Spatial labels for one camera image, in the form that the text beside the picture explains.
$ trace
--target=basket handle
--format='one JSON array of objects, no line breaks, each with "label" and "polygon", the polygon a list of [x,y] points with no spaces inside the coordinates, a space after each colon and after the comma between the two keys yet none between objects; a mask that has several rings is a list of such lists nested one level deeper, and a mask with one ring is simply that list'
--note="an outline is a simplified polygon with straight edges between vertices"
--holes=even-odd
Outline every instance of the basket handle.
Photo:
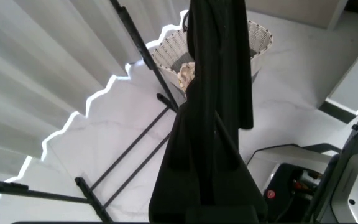
[{"label": "basket handle", "polygon": [[186,24],[187,17],[189,17],[189,12],[190,11],[187,11],[186,15],[183,17],[183,23],[181,26],[182,26],[184,32],[187,32],[187,26],[185,24]]}]

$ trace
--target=curtain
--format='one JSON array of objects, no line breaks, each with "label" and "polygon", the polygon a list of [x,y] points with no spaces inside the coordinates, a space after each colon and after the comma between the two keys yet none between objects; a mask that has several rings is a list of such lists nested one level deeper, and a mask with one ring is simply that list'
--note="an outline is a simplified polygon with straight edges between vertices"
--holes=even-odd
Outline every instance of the curtain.
[{"label": "curtain", "polygon": [[[147,43],[180,22],[189,1],[120,3]],[[0,180],[41,159],[45,138],[86,116],[87,99],[138,60],[108,0],[0,0]]]}]

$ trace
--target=white tile floor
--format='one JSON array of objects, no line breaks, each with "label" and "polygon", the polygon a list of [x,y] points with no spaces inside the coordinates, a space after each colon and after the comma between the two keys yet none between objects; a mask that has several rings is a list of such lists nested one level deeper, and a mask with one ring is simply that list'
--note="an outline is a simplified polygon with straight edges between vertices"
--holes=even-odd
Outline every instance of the white tile floor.
[{"label": "white tile floor", "polygon": [[[345,13],[334,31],[254,12],[249,12],[249,19],[268,28],[275,42],[253,85],[255,127],[240,130],[241,156],[248,160],[257,149],[287,143],[341,146],[338,135],[349,127],[316,107],[358,56],[358,15]],[[93,101],[87,119],[77,116],[66,133],[50,141],[47,158],[56,155],[65,175],[94,183],[164,109],[155,98],[162,88],[153,73],[138,63],[130,74],[131,81],[117,80],[109,93]],[[174,88],[172,91],[180,99]],[[169,111],[96,188],[102,203],[170,132],[174,118]],[[164,150],[165,146],[109,206],[115,221],[148,220]],[[30,175],[42,174],[28,171],[26,184],[34,186],[37,183]]]}]

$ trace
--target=basket rim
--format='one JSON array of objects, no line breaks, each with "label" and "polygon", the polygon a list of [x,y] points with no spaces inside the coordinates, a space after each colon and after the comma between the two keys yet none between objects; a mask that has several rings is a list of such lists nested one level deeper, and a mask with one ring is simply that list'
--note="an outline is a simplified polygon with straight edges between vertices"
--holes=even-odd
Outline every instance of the basket rim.
[{"label": "basket rim", "polygon": [[[258,53],[256,53],[255,55],[253,55],[253,56],[250,58],[250,60],[252,60],[252,59],[256,59],[257,57],[261,56],[261,55],[264,54],[269,48],[271,48],[271,46],[272,46],[272,44],[273,44],[273,34],[272,34],[271,32],[269,32],[269,30],[266,29],[264,26],[259,25],[258,23],[254,22],[254,21],[252,21],[252,20],[248,20],[248,23],[253,24],[253,25],[256,25],[259,29],[262,29],[263,31],[265,31],[266,33],[268,33],[268,36],[270,37],[270,42],[267,44],[267,46],[266,46],[264,49],[262,49],[261,51],[259,51]],[[178,29],[177,31],[175,31],[174,33],[172,33],[169,37],[165,38],[165,39],[160,43],[160,45],[154,49],[154,51],[153,51],[153,53],[152,53],[152,58],[154,59],[154,54],[156,53],[156,51],[159,50],[159,47],[160,47],[164,42],[166,42],[166,41],[168,41],[168,40],[174,38],[174,35],[177,34],[177,33],[179,33],[179,32],[183,32],[183,28]],[[167,68],[167,67],[165,67],[165,66],[163,66],[163,65],[161,65],[161,64],[160,64],[160,65],[157,65],[157,66],[160,67],[160,68],[162,68],[162,69],[164,69],[164,70],[167,70],[167,71],[169,71],[169,72],[173,72],[173,73],[175,73],[175,74],[178,74],[178,72],[172,70],[171,68]]]}]

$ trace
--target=red object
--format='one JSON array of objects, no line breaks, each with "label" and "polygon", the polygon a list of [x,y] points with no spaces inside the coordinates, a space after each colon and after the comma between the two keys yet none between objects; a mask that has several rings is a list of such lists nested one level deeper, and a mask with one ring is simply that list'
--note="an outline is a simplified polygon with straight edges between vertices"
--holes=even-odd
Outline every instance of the red object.
[{"label": "red object", "polygon": [[274,197],[276,197],[276,192],[274,192],[274,190],[268,190],[266,196],[269,199],[273,199]]}]

